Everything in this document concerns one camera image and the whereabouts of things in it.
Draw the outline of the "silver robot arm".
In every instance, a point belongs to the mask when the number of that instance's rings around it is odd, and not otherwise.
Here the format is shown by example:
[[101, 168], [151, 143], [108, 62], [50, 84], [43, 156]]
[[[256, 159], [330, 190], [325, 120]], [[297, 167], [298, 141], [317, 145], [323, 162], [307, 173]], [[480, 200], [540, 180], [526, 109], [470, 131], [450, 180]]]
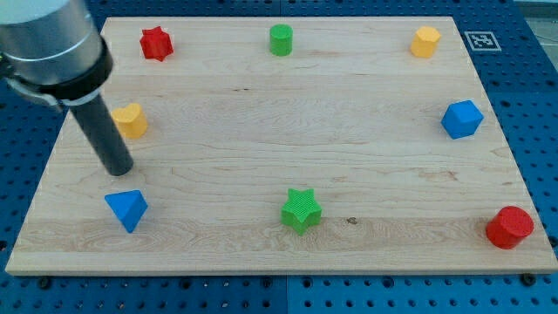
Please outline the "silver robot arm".
[[43, 106], [99, 96], [112, 56], [81, 0], [2, 0], [1, 78]]

